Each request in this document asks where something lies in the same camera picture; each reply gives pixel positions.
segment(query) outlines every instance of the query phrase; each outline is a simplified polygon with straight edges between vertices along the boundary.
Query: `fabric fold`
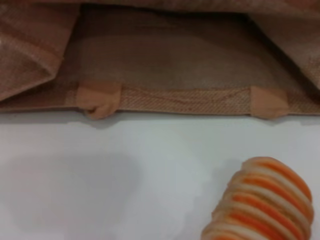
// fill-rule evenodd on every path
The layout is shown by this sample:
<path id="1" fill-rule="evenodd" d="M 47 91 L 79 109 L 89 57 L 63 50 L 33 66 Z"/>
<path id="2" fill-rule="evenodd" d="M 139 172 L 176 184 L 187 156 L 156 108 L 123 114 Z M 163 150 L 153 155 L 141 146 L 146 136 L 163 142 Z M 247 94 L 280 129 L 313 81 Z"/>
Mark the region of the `fabric fold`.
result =
<path id="1" fill-rule="evenodd" d="M 251 18 L 320 88 L 320 20 L 262 15 Z"/>
<path id="2" fill-rule="evenodd" d="M 78 16 L 78 5 L 1 5 L 0 101 L 53 80 Z"/>

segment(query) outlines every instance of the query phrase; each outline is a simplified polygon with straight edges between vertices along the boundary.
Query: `burlap bag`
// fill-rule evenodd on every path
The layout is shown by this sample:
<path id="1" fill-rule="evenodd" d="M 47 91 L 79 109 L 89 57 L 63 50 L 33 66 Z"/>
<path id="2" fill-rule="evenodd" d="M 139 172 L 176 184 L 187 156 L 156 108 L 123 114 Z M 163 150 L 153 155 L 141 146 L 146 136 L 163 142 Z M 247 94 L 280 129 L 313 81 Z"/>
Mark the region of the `burlap bag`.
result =
<path id="1" fill-rule="evenodd" d="M 194 1 L 170 7 L 166 4 L 172 1 L 134 2 L 131 5 L 182 11 L 268 13 L 254 15 L 259 26 L 260 19 L 277 19 L 281 13 L 317 24 L 319 14 L 315 2 L 301 6 L 277 1 L 275 6 L 273 1 L 258 1 L 259 7 L 251 1 L 202 1 L 202 7 L 198 2 L 194 8 Z M 94 119 L 117 110 L 266 119 L 320 114 L 317 88 L 244 15 L 83 5 L 73 29 L 78 5 L 2 6 L 0 39 L 7 46 L 0 48 L 5 56 L 0 60 L 5 73 L 1 83 L 6 83 L 0 89 L 3 112 L 78 108 Z M 48 13 L 35 14 L 44 10 Z M 15 30 L 9 32 L 10 40 L 17 43 L 4 41 L 6 23 Z M 303 61 L 296 60 L 303 58 L 291 55 L 282 43 L 279 47 L 303 69 Z"/>
<path id="2" fill-rule="evenodd" d="M 320 88 L 320 21 L 261 15 L 251 17 Z"/>

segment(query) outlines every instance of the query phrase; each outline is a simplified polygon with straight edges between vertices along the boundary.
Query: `white table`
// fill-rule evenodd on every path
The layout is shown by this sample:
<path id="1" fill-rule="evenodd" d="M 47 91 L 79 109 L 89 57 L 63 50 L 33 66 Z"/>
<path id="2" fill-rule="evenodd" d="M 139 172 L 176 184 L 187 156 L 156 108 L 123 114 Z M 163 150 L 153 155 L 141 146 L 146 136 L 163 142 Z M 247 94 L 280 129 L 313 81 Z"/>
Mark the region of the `white table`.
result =
<path id="1" fill-rule="evenodd" d="M 0 240 L 198 240 L 241 161 L 310 186 L 319 239 L 320 117 L 0 115 Z"/>

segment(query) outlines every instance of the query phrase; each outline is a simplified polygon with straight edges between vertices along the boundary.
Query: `jute bag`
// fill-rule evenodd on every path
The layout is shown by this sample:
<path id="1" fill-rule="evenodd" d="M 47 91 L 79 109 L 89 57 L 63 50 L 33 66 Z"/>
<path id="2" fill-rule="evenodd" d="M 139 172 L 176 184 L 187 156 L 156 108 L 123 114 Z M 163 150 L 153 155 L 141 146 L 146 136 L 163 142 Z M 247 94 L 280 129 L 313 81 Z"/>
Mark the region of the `jute bag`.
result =
<path id="1" fill-rule="evenodd" d="M 96 0 L 80 11 L 77 0 L 15 2 L 0 10 L 3 112 L 320 114 L 308 79 L 319 72 L 316 2 Z"/>

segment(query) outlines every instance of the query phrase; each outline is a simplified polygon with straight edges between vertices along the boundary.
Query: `orange striped object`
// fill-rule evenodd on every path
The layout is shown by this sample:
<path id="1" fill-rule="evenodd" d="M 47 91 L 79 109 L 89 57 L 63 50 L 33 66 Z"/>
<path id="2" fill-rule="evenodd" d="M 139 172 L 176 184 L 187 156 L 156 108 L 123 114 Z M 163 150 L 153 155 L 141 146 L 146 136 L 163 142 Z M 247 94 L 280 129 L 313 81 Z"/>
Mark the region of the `orange striped object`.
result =
<path id="1" fill-rule="evenodd" d="M 271 157 L 242 164 L 201 240 L 309 240 L 314 219 L 305 181 Z"/>

